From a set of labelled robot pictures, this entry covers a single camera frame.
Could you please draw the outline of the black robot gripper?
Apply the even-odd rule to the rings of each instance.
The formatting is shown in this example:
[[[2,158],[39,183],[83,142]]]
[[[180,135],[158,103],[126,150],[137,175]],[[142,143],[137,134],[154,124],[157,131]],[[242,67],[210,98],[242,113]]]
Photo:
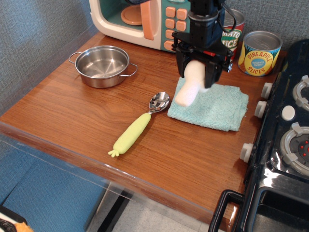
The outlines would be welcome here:
[[[189,31],[172,33],[172,50],[180,77],[192,59],[206,64],[204,87],[210,88],[220,79],[222,71],[232,68],[233,52],[224,46],[221,37],[224,29],[225,11],[234,15],[224,0],[191,0],[188,11]]]

